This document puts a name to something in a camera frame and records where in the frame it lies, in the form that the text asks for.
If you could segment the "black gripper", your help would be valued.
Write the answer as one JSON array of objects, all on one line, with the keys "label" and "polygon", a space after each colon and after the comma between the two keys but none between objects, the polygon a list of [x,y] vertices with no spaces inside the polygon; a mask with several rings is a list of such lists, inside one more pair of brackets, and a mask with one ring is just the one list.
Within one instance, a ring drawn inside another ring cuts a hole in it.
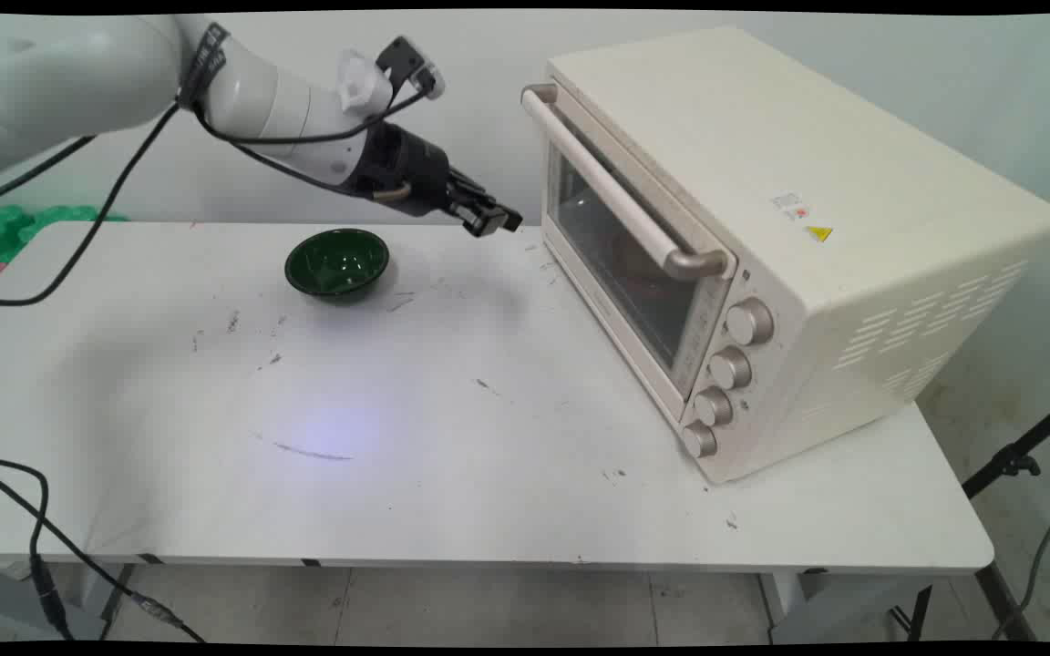
[{"label": "black gripper", "polygon": [[412,217],[433,211],[450,213],[476,238],[499,230],[516,232],[522,223],[520,213],[452,168],[445,150],[392,123],[368,129],[361,157],[346,176],[345,187]]}]

